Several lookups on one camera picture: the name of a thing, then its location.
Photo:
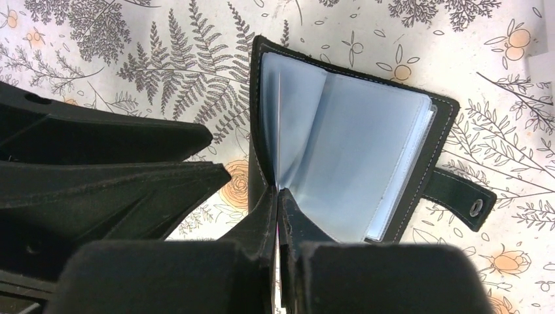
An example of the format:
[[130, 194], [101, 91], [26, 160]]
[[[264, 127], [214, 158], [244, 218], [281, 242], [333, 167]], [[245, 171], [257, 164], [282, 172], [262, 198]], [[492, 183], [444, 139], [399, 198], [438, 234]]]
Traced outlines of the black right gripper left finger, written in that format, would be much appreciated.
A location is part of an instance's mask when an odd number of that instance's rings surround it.
[[95, 241], [68, 261], [47, 313], [270, 313], [277, 194], [215, 241]]

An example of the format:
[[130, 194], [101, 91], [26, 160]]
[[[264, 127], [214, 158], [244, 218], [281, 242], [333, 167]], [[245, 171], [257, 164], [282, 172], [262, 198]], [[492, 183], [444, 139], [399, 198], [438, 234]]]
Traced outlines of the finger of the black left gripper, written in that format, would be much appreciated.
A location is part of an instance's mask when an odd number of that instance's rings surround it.
[[230, 180], [221, 164], [1, 163], [1, 269], [55, 281], [82, 245], [165, 239]]
[[86, 165], [180, 162], [209, 146], [201, 124], [126, 116], [1, 83], [1, 160]]

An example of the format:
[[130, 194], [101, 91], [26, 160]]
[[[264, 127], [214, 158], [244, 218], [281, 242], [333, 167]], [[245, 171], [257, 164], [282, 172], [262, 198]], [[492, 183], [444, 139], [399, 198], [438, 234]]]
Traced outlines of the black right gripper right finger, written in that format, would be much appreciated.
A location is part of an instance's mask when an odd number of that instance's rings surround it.
[[277, 197], [288, 313], [491, 313], [471, 261], [447, 245], [337, 243], [289, 190]]

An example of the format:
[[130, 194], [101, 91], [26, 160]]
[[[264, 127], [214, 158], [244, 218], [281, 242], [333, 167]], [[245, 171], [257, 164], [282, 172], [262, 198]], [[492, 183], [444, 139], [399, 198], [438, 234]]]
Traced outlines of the black leather card holder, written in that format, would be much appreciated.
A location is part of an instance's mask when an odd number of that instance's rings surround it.
[[341, 243], [394, 243], [422, 199], [477, 232], [497, 195], [437, 167], [459, 112], [442, 95], [253, 39], [251, 160]]

